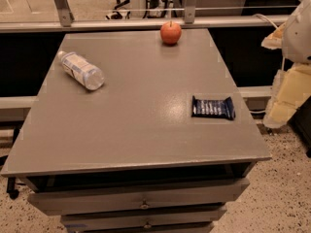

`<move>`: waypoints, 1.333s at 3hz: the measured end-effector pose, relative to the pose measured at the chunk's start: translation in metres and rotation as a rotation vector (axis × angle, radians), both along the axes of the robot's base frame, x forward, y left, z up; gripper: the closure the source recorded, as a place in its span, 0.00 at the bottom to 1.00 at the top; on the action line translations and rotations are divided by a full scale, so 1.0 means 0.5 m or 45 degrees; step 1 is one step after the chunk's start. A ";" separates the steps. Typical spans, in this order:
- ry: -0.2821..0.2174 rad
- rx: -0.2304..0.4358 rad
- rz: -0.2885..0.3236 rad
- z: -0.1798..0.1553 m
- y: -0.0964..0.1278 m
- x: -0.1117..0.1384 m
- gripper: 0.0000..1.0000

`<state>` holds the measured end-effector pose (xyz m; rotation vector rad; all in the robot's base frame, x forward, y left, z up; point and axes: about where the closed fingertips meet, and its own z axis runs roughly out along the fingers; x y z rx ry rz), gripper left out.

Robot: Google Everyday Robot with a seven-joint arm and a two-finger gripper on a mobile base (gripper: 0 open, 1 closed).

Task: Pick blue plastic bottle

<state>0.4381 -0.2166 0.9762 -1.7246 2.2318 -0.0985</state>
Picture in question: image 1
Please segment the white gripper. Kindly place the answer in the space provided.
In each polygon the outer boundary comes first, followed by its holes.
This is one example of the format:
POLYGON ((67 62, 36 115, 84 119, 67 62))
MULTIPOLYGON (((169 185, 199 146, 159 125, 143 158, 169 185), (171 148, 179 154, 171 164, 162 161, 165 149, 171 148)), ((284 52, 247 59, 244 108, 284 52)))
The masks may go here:
POLYGON ((285 58, 297 62, 288 71, 277 72, 265 109, 263 125, 280 128, 311 96, 311 0, 302 0, 286 23, 265 37, 261 45, 269 50, 282 48, 285 58))

